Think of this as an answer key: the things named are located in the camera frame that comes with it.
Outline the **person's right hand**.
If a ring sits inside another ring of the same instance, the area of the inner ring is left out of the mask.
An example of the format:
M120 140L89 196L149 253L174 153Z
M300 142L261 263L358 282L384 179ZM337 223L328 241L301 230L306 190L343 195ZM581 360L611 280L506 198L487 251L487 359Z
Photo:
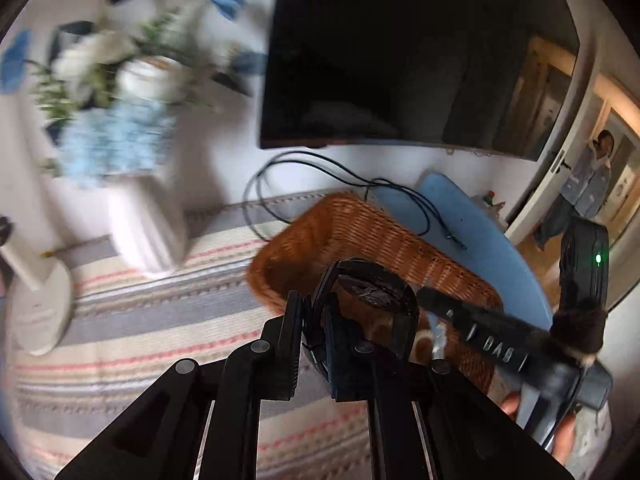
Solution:
M516 419L520 395L517 392L509 393L501 402L500 408L512 419ZM553 438L551 455L564 465L574 448L576 414L568 414L559 424Z

